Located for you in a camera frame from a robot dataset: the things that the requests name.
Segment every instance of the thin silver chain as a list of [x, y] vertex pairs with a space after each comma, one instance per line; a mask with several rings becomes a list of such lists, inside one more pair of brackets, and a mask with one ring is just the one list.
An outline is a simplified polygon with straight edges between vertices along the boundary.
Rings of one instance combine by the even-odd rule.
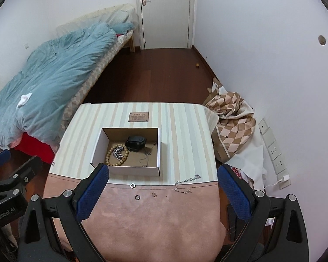
[[[150, 151], [148, 151], [148, 152], [144, 152], [144, 154], [145, 154], [145, 158], [144, 159], [140, 159], [139, 160], [139, 162], [140, 162], [140, 164], [143, 166], [143, 167], [148, 167], [148, 162], [149, 162], [149, 156], [152, 154], [152, 150], [153, 150], [153, 148], [156, 146], [156, 143], [154, 143], [153, 144], [153, 146], [151, 147], [151, 149], [150, 149]], [[147, 159], [147, 164], [143, 164], [141, 161], [143, 161], [143, 160], [145, 160], [145, 159]]]
[[178, 185], [178, 184], [186, 183], [186, 182], [188, 182], [188, 181], [193, 181], [193, 183], [194, 183], [194, 181], [197, 180], [197, 179], [199, 179], [199, 178], [200, 178], [200, 175], [199, 175], [199, 174], [195, 174], [193, 178], [189, 178], [189, 179], [182, 180], [182, 181], [177, 180], [177, 181], [175, 182], [175, 191], [176, 191], [176, 192], [180, 192], [180, 193], [184, 193], [184, 194], [190, 193], [190, 192], [191, 192], [191, 189], [188, 189], [188, 190], [185, 191], [185, 192], [184, 192], [184, 191], [180, 191], [179, 189], [177, 189], [177, 185]]
[[121, 154], [121, 152], [124, 150], [123, 146], [118, 146], [116, 147], [113, 152], [112, 155], [117, 159], [117, 160], [121, 160], [123, 158], [123, 155]]

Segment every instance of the brown leather cover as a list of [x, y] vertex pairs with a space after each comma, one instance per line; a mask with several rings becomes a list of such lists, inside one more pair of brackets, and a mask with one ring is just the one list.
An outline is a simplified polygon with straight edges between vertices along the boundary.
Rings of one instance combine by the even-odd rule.
[[[74, 189], [80, 180], [49, 174], [44, 198]], [[170, 186], [107, 184], [91, 216], [82, 222], [107, 261], [214, 261], [226, 229], [220, 222], [217, 182]], [[70, 246], [60, 221], [55, 225], [62, 244]]]

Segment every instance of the brown label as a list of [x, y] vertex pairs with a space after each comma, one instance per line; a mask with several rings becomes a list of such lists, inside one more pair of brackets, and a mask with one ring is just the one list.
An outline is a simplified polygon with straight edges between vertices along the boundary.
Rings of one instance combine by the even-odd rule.
[[130, 112], [129, 122], [148, 122], [149, 112]]

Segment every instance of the electrical outlet panel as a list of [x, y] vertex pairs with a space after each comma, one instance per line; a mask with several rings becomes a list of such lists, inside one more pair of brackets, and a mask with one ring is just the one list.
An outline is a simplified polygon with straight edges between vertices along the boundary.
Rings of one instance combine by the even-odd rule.
[[280, 172], [279, 174], [277, 174], [277, 180], [282, 180], [281, 182], [278, 183], [278, 186], [280, 189], [283, 189], [283, 188], [289, 186], [291, 183], [290, 179], [287, 181], [284, 181], [284, 176], [286, 176], [286, 175], [289, 176], [289, 173], [286, 169], [284, 171]]
[[267, 123], [266, 123], [266, 120], [265, 120], [265, 118], [263, 118], [261, 121], [260, 121], [260, 123], [259, 123], [259, 128], [260, 128], [260, 132], [261, 132], [261, 134], [263, 135], [263, 134], [265, 134], [265, 132], [268, 130], [268, 125], [267, 125]]
[[281, 150], [278, 147], [277, 141], [274, 141], [268, 148], [270, 158], [273, 161], [277, 156], [281, 154]]
[[271, 128], [263, 134], [262, 138], [264, 139], [264, 143], [267, 148], [276, 140]]
[[275, 169], [275, 173], [276, 174], [279, 174], [281, 171], [284, 171], [286, 169], [284, 158], [283, 158], [283, 155], [282, 154], [280, 154], [279, 156], [277, 156], [272, 161], [272, 164], [274, 166], [274, 169]]

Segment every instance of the door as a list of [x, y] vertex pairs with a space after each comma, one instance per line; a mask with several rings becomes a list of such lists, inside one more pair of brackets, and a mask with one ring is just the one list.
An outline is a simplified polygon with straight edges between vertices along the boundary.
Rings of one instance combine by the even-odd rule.
[[190, 0], [141, 0], [145, 49], [187, 48]]

